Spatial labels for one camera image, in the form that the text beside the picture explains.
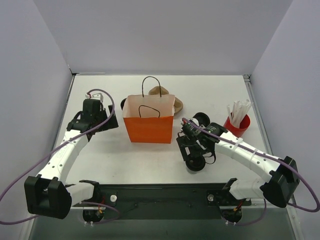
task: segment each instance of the screw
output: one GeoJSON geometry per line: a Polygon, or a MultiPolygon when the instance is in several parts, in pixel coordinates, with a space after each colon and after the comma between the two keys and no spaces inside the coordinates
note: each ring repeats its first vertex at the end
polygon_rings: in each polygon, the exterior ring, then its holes
{"type": "Polygon", "coordinates": [[[112,203],[115,203],[115,202],[117,201],[117,196],[116,196],[116,195],[111,195],[111,196],[110,196],[110,201],[111,201],[112,203]]]}
{"type": "Polygon", "coordinates": [[[209,202],[213,202],[213,201],[214,201],[214,197],[215,197],[215,196],[214,196],[213,194],[209,194],[209,195],[208,195],[208,201],[209,201],[209,202]]]}

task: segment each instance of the paper bag handle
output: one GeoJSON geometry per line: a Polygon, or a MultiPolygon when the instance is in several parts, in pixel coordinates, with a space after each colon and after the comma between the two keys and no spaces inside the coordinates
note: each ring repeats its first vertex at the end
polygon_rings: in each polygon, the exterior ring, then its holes
{"type": "Polygon", "coordinates": [[[144,98],[145,97],[145,94],[144,94],[144,82],[147,78],[153,78],[155,80],[157,80],[158,84],[159,84],[159,90],[160,90],[160,98],[162,98],[162,93],[161,93],[161,86],[160,86],[160,82],[158,79],[156,79],[154,76],[147,76],[143,79],[142,81],[142,97],[144,98]]]}
{"type": "Polygon", "coordinates": [[[146,107],[146,108],[150,108],[150,109],[153,109],[153,110],[157,111],[158,114],[159,114],[158,118],[160,118],[160,112],[159,112],[159,110],[157,110],[157,109],[155,109],[155,108],[153,108],[153,107],[150,107],[150,106],[146,106],[146,105],[140,105],[139,108],[138,108],[140,118],[141,118],[141,113],[140,113],[140,108],[141,108],[141,107],[146,107]]]}

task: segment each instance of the cable tie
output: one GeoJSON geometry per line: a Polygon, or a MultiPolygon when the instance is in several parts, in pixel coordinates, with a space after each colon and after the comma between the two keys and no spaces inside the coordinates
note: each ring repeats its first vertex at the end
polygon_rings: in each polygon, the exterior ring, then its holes
{"type": "Polygon", "coordinates": [[[243,138],[239,137],[238,140],[236,141],[235,145],[233,145],[233,148],[231,149],[231,151],[232,151],[231,158],[232,158],[232,159],[234,158],[234,154],[235,154],[236,148],[237,148],[238,145],[239,145],[240,143],[242,143],[243,141],[244,141],[243,138]]]}
{"type": "Polygon", "coordinates": [[[252,155],[251,155],[251,157],[250,157],[250,161],[249,161],[249,169],[250,169],[250,170],[252,170],[252,168],[251,168],[251,166],[252,166],[252,159],[254,158],[254,156],[255,156],[255,154],[256,154],[257,151],[258,151],[258,149],[255,148],[254,151],[253,151],[253,153],[252,153],[252,155]]]}

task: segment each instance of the red cup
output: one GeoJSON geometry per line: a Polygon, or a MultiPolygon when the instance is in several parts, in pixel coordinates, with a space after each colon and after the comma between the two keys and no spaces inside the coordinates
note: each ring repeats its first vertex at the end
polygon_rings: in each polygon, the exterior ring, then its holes
{"type": "Polygon", "coordinates": [[[229,117],[226,119],[226,121],[225,121],[223,126],[227,130],[229,130],[231,133],[233,133],[233,135],[235,135],[236,137],[240,138],[245,133],[245,131],[248,129],[248,127],[250,126],[250,117],[248,115],[244,116],[242,122],[240,123],[240,128],[237,128],[237,127],[233,126],[230,123],[229,117]]]}

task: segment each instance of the white table surface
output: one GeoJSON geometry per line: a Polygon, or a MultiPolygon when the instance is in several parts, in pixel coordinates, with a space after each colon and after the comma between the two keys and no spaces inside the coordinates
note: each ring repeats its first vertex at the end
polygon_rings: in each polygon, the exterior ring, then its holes
{"type": "MultiPolygon", "coordinates": [[[[206,113],[211,122],[223,125],[227,118],[226,106],[235,100],[249,99],[244,79],[236,76],[177,76],[155,75],[163,87],[176,95],[184,104],[174,117],[171,144],[131,143],[122,118],[120,102],[128,95],[141,94],[144,75],[77,75],[71,89],[65,115],[58,135],[60,144],[67,124],[82,110],[85,93],[100,88],[115,102],[119,127],[94,135],[74,162],[67,183],[93,180],[100,184],[182,184],[224,183],[230,178],[252,180],[258,176],[227,156],[217,153],[212,165],[197,173],[188,171],[176,142],[180,119],[191,118],[197,112],[206,113]]],[[[150,78],[145,81],[145,94],[158,83],[150,78]]],[[[107,96],[103,105],[110,104],[107,96]]],[[[244,141],[265,151],[257,119],[251,109],[249,129],[242,136],[244,141]]]]}

